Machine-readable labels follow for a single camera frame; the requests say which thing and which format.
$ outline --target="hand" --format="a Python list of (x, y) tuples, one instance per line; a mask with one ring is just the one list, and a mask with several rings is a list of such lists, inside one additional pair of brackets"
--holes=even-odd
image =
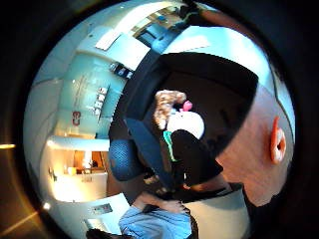
[(183, 184), (182, 184), (182, 187), (183, 187), (184, 189), (186, 189), (186, 190), (190, 190), (190, 189), (191, 189), (191, 187), (188, 186), (186, 183), (183, 183)]
[(159, 208), (173, 213), (189, 212), (189, 210), (184, 205), (182, 205), (181, 201), (177, 200), (164, 200), (160, 203)]
[(193, 11), (198, 9), (197, 4), (195, 4), (192, 0), (183, 0), (183, 2), (187, 4), (189, 10)]

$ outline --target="desk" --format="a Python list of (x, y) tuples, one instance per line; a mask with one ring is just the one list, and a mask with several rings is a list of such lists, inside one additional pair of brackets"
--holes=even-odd
[[(280, 118), (279, 126), (284, 130), (287, 141), (284, 159), (278, 165), (271, 162), (269, 149), (275, 116)], [(283, 109), (259, 85), (243, 126), (217, 161), (224, 167), (224, 177), (231, 182), (243, 182), (249, 200), (261, 206), (268, 203), (283, 187), (293, 146), (292, 131)]]

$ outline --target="person's arm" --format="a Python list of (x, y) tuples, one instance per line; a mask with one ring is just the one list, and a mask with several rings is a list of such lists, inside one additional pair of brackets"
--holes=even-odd
[(133, 203), (133, 206), (143, 211), (148, 204), (173, 213), (187, 212), (187, 209), (180, 201), (162, 200), (147, 192), (142, 192)]
[(200, 9), (199, 15), (201, 17), (203, 17), (208, 22), (211, 22), (211, 23), (219, 25), (221, 27), (226, 27), (226, 28), (232, 29), (236, 32), (239, 32), (242, 35), (249, 38), (250, 40), (252, 40), (259, 47), (262, 46), (260, 44), (259, 40), (256, 39), (256, 37), (245, 26), (238, 23), (238, 21), (236, 21), (232, 17), (227, 16), (226, 14), (224, 14), (222, 12)]
[(183, 186), (185, 189), (191, 189), (196, 192), (206, 192), (206, 191), (214, 191), (221, 188), (224, 188), (222, 192), (230, 192), (232, 191), (230, 184), (224, 179), (223, 175), (220, 173), (219, 175), (211, 178), (210, 180), (203, 182), (201, 184), (196, 184), (191, 187), (186, 184)]

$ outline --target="chair backrest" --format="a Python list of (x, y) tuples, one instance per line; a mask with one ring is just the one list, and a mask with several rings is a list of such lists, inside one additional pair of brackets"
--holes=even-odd
[(125, 119), (134, 142), (145, 162), (159, 176), (161, 183), (167, 189), (173, 189), (173, 179), (169, 172), (164, 170), (159, 139), (138, 119)]
[(128, 181), (145, 171), (138, 160), (138, 151), (131, 139), (115, 139), (110, 144), (111, 171), (118, 181)]

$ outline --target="ceiling light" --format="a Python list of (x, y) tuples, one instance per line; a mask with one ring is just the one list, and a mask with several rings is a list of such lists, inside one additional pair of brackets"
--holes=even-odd
[(46, 202), (46, 203), (43, 204), (43, 209), (49, 210), (50, 208), (51, 208), (50, 203)]
[(47, 141), (47, 145), (48, 145), (48, 146), (53, 146), (53, 145), (54, 145), (54, 142), (53, 142), (52, 140), (48, 140), (48, 141)]

